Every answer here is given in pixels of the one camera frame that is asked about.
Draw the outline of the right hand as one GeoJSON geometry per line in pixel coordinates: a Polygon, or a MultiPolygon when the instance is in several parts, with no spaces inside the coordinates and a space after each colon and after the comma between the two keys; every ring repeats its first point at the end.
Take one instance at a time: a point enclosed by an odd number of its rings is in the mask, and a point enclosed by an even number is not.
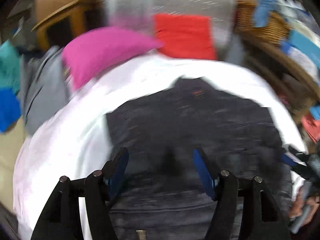
{"type": "Polygon", "coordinates": [[[311,196],[306,200],[303,200],[302,193],[299,190],[296,200],[292,203],[292,207],[289,210],[289,218],[293,219],[302,215],[302,208],[304,205],[309,205],[311,207],[309,215],[306,217],[302,225],[308,224],[311,222],[314,214],[319,208],[319,196],[311,196]]]}

